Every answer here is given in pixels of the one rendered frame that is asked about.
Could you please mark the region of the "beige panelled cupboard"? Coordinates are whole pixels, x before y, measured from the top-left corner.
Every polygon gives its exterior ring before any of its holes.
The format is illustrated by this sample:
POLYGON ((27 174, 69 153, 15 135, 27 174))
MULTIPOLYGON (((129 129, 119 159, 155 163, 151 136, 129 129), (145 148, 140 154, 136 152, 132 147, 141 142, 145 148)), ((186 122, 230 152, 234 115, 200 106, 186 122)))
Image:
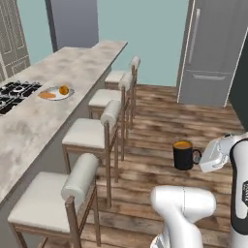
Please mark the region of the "beige panelled cupboard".
POLYGON ((16 0, 0 0, 0 82, 30 66, 16 0))

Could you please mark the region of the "black coffee mug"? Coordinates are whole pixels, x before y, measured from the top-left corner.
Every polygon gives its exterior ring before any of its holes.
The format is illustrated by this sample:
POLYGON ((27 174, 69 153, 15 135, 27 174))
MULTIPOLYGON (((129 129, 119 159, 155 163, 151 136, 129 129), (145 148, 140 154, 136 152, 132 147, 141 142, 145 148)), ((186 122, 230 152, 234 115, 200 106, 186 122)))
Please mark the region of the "black coffee mug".
POLYGON ((180 171, 190 170, 200 162, 202 153, 189 140, 179 140, 172 145, 174 167, 180 171))

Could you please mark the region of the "grey tall panel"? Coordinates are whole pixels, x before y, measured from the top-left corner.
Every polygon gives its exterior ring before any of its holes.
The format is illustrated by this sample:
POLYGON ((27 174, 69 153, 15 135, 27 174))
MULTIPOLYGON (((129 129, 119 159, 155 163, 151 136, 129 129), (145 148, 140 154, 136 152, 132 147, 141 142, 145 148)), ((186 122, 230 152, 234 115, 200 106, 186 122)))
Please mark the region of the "grey tall panel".
POLYGON ((97 0, 45 0, 53 51, 99 42, 97 0))

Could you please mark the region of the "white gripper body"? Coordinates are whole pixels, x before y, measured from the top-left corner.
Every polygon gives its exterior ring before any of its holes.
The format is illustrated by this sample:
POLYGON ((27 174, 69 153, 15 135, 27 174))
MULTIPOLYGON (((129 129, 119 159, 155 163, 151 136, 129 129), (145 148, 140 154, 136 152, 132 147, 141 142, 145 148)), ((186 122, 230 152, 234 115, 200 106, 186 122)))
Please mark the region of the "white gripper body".
POLYGON ((203 172, 216 171, 229 160, 229 141, 224 138, 212 140, 204 150, 200 159, 203 172))

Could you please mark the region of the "white breakfast plate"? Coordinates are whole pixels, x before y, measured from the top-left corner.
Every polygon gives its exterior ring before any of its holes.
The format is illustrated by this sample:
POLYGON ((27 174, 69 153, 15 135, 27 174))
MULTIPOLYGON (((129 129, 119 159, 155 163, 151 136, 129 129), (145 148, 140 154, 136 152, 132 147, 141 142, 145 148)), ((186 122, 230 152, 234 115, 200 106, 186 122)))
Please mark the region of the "white breakfast plate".
POLYGON ((60 86, 53 86, 53 87, 49 87, 48 89, 44 90, 45 92, 53 93, 56 95, 55 98, 51 98, 51 99, 47 99, 47 100, 60 101, 60 100, 67 99, 68 97, 72 96, 75 93, 75 90, 68 86, 69 87, 69 93, 67 95, 62 95, 59 93, 59 87, 60 86))

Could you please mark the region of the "grey steel fridge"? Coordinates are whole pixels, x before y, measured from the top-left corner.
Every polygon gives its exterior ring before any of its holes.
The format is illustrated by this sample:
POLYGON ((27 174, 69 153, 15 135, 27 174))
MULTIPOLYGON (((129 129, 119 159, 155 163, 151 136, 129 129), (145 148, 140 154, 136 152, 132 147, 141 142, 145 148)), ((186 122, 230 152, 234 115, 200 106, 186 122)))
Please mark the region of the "grey steel fridge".
POLYGON ((177 102, 225 106, 247 35, 248 0, 189 0, 177 102))

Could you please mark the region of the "white cushioned wooden bar stool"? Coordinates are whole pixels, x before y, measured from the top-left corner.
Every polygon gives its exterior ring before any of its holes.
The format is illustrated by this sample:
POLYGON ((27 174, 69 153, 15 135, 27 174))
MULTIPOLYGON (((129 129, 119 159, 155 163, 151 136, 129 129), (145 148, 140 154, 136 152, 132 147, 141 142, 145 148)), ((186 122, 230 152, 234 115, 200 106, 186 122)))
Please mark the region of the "white cushioned wooden bar stool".
POLYGON ((107 200, 111 207, 110 152, 114 149, 114 179, 118 181, 118 125, 121 103, 108 102, 101 119, 79 118, 62 139, 66 172, 71 172, 70 153, 93 153, 105 161, 107 200))
POLYGON ((124 160, 124 145, 128 142, 131 117, 131 94, 133 93, 132 72, 125 72, 117 84, 118 89, 99 89, 89 101, 89 114, 102 113, 108 102, 116 100, 121 103, 121 160, 124 160))
POLYGON ((97 201, 97 157, 84 153, 69 174, 39 172, 12 209, 8 222, 19 248, 28 248, 23 235, 48 240, 60 237, 72 248, 82 248, 80 236, 94 213, 96 241, 101 241, 97 201))
MULTIPOLYGON (((133 120, 136 115, 136 99, 137 99, 137 79, 138 79, 138 69, 140 66, 140 58, 138 56, 134 56, 131 60, 130 67, 133 75, 133 93, 131 94, 131 117, 130 117, 130 128, 133 128, 133 120)), ((110 83, 118 83, 119 80, 123 77, 125 71, 111 71, 106 80, 105 85, 109 85, 110 83)))

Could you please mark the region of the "orange flat pastry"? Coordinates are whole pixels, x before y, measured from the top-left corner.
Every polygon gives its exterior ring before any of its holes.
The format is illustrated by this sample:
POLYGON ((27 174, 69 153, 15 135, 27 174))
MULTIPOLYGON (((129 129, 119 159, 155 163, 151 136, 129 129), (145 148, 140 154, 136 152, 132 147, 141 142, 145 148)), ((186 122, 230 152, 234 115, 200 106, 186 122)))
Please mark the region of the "orange flat pastry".
POLYGON ((43 99, 51 99, 51 98, 55 98, 55 94, 53 93, 49 93, 49 92, 41 92, 39 93, 39 97, 43 98, 43 99))

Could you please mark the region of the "dark tall cabinet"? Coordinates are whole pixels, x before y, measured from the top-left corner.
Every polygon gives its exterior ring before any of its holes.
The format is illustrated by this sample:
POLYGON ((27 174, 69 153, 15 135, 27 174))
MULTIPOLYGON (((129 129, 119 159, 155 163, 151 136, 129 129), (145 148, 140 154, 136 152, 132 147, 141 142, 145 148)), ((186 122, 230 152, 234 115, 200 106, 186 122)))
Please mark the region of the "dark tall cabinet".
POLYGON ((248 35, 241 51, 229 100, 244 130, 248 131, 248 35))

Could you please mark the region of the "black gas hob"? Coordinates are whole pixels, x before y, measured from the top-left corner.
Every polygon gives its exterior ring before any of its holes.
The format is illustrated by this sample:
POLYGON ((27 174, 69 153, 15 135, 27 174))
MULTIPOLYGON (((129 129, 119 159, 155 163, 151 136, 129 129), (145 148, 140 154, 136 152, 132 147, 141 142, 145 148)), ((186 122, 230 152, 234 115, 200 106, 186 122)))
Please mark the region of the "black gas hob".
POLYGON ((0 87, 0 115, 9 112, 40 87, 38 82, 21 82, 19 80, 8 82, 0 87))

